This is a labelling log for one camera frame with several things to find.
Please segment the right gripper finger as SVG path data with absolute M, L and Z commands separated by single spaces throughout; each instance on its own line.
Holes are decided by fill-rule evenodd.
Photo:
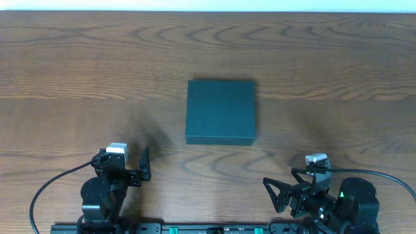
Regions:
M 272 200 L 276 212 L 284 212 L 290 202 L 293 186 L 267 177 L 263 178 L 263 184 Z
M 307 170 L 304 170 L 304 169 L 299 169 L 299 168 L 292 168 L 291 169 L 291 174 L 292 174 L 292 176 L 295 178 L 295 180 L 299 184 L 301 184 L 301 183 L 309 183 L 308 181 L 306 181 L 305 179 L 303 179 L 301 177 L 301 175 L 311 177 L 310 172 L 308 172 Z

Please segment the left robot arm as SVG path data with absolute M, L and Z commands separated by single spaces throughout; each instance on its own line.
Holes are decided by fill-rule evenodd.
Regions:
M 92 157 L 91 166 L 96 177 L 81 188 L 82 220 L 77 223 L 77 233 L 125 233 L 129 224 L 119 219 L 129 187 L 140 187 L 151 180 L 149 151 L 146 146 L 138 168 L 126 168 L 128 149 L 124 143 L 112 143 Z

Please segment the dark green box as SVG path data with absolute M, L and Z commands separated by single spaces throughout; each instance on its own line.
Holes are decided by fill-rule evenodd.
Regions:
M 255 137 L 254 82 L 188 81 L 187 144 L 251 146 Z

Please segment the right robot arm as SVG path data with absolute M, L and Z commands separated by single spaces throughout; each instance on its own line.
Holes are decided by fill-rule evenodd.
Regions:
M 291 208 L 291 216 L 307 216 L 300 223 L 285 223 L 272 233 L 379 233 L 380 208 L 374 185 L 359 177 L 341 183 L 336 197 L 329 195 L 332 173 L 325 156 L 307 156 L 305 169 L 293 168 L 296 185 L 265 177 L 263 184 L 277 213 Z

